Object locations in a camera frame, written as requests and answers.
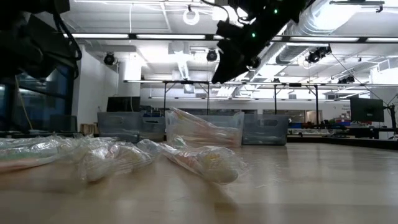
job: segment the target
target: fluorescent light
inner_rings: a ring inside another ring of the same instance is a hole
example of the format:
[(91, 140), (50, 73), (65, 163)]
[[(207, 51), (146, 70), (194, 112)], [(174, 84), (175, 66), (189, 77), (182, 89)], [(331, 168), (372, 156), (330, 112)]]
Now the fluorescent light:
[(204, 40), (205, 35), (186, 35), (186, 34), (137, 34), (137, 39), (184, 39), (184, 40)]
[(357, 42), (357, 37), (291, 37), (291, 41), (309, 41), (309, 42)]
[(243, 84), (243, 82), (225, 82), (223, 84), (226, 84), (226, 85), (240, 85), (240, 84)]
[(282, 40), (282, 37), (279, 36), (279, 37), (274, 37), (274, 38), (272, 38), (271, 41), (281, 41), (281, 40)]
[(213, 36), (213, 40), (222, 40), (224, 39), (224, 37), (220, 36), (220, 35), (214, 35)]
[(77, 39), (128, 39), (128, 34), (72, 34)]
[(128, 83), (163, 83), (160, 80), (125, 80)]
[(317, 44), (317, 43), (286, 43), (288, 46), (308, 46), (308, 47), (328, 47), (329, 44)]
[(398, 42), (398, 38), (393, 37), (371, 37), (366, 40), (366, 42)]

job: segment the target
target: black cable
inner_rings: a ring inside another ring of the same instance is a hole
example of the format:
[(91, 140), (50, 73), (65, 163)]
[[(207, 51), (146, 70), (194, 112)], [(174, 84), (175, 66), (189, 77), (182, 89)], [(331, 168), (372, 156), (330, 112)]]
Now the black cable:
[(225, 22), (229, 22), (229, 12), (228, 12), (228, 10), (226, 10), (226, 8), (224, 8), (223, 6), (220, 6), (219, 4), (208, 2), (206, 0), (200, 0), (200, 1), (205, 3), (205, 4), (224, 9), (224, 11), (226, 12), (226, 15), (227, 15), (227, 18), (226, 18)]
[[(64, 57), (67, 59), (73, 59), (74, 60), (74, 66), (75, 66), (75, 75), (73, 76), (73, 79), (76, 80), (79, 77), (79, 68), (77, 65), (77, 61), (81, 60), (83, 54), (79, 48), (79, 45), (77, 44), (75, 38), (72, 36), (71, 32), (69, 31), (68, 27), (65, 25), (65, 23), (63, 22), (61, 15), (59, 14), (59, 12), (57, 11), (57, 6), (55, 3), (55, 0), (53, 2), (53, 19), (54, 19), (54, 23), (55, 26), (57, 27), (58, 32), (63, 33), (62, 31), (64, 31), (66, 33), (66, 35), (68, 36), (68, 42), (67, 42), (67, 48), (70, 49), (71, 53), (74, 54), (74, 56), (76, 55), (77, 52), (77, 57), (65, 57), (63, 55), (59, 55), (60, 57)], [(76, 52), (74, 52), (71, 49), (71, 45), (74, 45), (76, 48)]]
[[(332, 54), (332, 56), (337, 60), (337, 62), (350, 74), (350, 75), (352, 75), (354, 78), (355, 78), (355, 80), (357, 81), (357, 82), (359, 82), (361, 85), (363, 85), (337, 58), (336, 58), (336, 56), (333, 54), (333, 53), (330, 53), (330, 54)], [(382, 98), (380, 98), (379, 96), (377, 96), (372, 90), (370, 90), (366, 85), (363, 85), (363, 87), (365, 87), (369, 92), (371, 92), (375, 97), (377, 97), (379, 100), (382, 100), (383, 101), (383, 103), (384, 104), (386, 104), (387, 106), (388, 106), (388, 104), (382, 99)]]

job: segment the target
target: crumpled plastic wrap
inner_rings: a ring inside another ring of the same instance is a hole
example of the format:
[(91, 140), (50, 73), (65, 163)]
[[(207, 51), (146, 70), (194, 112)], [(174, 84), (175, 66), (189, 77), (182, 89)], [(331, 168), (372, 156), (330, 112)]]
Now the crumpled plastic wrap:
[(192, 148), (181, 137), (173, 139), (173, 142), (175, 147), (159, 144), (162, 154), (208, 181), (228, 184), (247, 171), (247, 164), (234, 151), (225, 147)]
[(78, 165), (81, 180), (93, 182), (111, 174), (125, 174), (152, 163), (158, 154), (154, 142), (142, 140), (133, 145), (129, 142), (112, 142), (93, 139), (80, 146), (84, 152)]
[(58, 139), (50, 136), (33, 139), (0, 140), (0, 172), (41, 166), (55, 161), (58, 153)]
[(0, 139), (0, 172), (57, 161), (75, 168), (71, 179), (92, 182), (144, 167), (153, 162), (158, 153), (159, 148), (150, 140), (135, 146), (115, 138), (92, 136)]
[(244, 113), (233, 116), (238, 128), (217, 127), (210, 122), (182, 110), (171, 108), (166, 112), (167, 142), (181, 136), (192, 147), (239, 147), (242, 144)]

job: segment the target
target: wooden table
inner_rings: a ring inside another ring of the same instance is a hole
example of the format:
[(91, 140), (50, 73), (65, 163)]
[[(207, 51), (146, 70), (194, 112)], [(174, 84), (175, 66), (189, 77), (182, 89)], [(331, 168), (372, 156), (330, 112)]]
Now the wooden table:
[(89, 186), (50, 164), (0, 175), (0, 223), (398, 223), (398, 154), (328, 144), (244, 146), (251, 170), (211, 184), (160, 156)]

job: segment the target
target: computer monitor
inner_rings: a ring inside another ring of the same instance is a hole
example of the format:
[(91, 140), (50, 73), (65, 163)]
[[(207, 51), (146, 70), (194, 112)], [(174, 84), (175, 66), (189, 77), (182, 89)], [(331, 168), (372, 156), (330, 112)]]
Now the computer monitor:
[(384, 122), (382, 100), (351, 98), (351, 121)]
[(139, 112), (139, 96), (108, 97), (106, 112)]

